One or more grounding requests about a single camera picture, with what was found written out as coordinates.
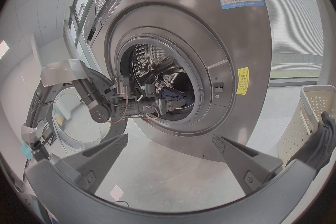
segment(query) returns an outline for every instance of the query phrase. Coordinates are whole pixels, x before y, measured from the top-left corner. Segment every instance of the white wall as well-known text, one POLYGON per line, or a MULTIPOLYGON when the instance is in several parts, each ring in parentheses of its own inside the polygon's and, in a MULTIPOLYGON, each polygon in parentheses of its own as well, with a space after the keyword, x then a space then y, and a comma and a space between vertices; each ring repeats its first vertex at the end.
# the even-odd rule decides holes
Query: white wall
POLYGON ((20 147, 22 146, 20 140, 15 136, 11 125, 7 121, 5 112, 0 103, 0 152, 9 167, 14 173, 22 179, 23 170, 27 159, 21 153, 20 147))
POLYGON ((39 82, 40 74, 31 53, 11 71, 0 86, 0 102, 19 141, 21 125, 26 122, 30 103, 39 82))
POLYGON ((53 62, 71 59, 63 37, 42 46, 40 48, 40 55, 43 66, 53 62))
MULTIPOLYGON (((70 59, 63 37, 40 48, 43 65, 70 59)), ((21 141, 21 125, 26 122, 27 113, 40 83, 40 71, 33 54, 30 54, 0 85, 0 102, 15 135, 21 141)))

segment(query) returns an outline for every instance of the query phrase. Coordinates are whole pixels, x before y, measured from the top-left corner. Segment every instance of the laundry basket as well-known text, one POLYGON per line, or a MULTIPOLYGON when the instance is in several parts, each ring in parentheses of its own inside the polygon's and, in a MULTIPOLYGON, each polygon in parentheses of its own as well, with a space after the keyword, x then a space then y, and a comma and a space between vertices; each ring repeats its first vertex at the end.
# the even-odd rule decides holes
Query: laundry basket
POLYGON ((324 111, 330 117, 336 117, 336 88, 330 85, 303 86, 295 113, 278 142, 283 167, 317 130, 324 111))

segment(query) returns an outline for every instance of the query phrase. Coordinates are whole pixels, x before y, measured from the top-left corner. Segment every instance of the floor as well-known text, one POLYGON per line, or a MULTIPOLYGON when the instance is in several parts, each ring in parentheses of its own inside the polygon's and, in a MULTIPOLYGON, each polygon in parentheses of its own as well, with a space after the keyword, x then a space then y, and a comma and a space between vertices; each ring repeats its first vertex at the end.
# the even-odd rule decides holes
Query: floor
MULTIPOLYGON (((268 89, 249 147, 266 153, 275 146, 294 113, 300 89, 268 89)), ((132 208, 160 212, 206 209, 245 196, 225 163, 195 158, 152 142, 132 120, 125 133, 129 143, 96 196, 110 202, 126 201, 132 208)), ((65 150, 58 140, 48 150, 60 157, 75 153, 65 150)))

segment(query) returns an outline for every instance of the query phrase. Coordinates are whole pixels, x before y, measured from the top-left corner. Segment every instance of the washing machine drum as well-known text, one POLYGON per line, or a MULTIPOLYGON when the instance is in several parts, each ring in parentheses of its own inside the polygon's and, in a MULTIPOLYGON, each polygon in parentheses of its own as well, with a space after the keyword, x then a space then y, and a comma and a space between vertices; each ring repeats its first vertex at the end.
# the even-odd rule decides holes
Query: washing machine drum
POLYGON ((221 160, 213 134, 247 143, 271 69, 264 0, 104 3, 92 42, 103 72, 133 74, 139 87, 155 83, 157 94, 188 100, 157 120, 136 120, 149 139, 213 160, 221 160))

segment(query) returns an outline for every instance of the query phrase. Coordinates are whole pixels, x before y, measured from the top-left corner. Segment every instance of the cable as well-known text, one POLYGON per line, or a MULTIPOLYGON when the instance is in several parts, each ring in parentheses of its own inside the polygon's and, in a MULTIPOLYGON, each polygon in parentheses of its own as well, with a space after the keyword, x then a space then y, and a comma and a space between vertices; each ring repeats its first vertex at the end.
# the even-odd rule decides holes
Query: cable
POLYGON ((160 114, 158 112, 158 110, 156 109, 155 106, 153 106, 153 108, 155 109, 156 113, 157 113, 157 117, 131 117, 131 118, 141 118, 143 120, 157 120, 160 117, 160 114))
POLYGON ((129 208, 129 204, 128 204, 128 202, 126 202, 126 201, 114 201, 114 202, 112 202, 112 203, 115 204, 116 202, 125 202, 125 203, 127 203, 127 206, 128 206, 128 208, 129 208))
POLYGON ((112 104, 113 106, 116 106, 116 107, 130 107, 130 106, 133 106, 134 104, 129 104, 128 106, 126 105, 117 105, 117 104, 112 104))
POLYGON ((127 111, 127 106, 128 106, 128 86, 126 86, 126 107, 125 107, 125 112, 124 112, 124 114, 122 115, 122 117, 119 119, 119 120, 117 120, 117 121, 107 121, 107 122, 109 122, 109 123, 118 123, 118 122, 120 122, 123 118, 124 118, 124 116, 125 116, 125 114, 126 114, 126 111, 127 111))

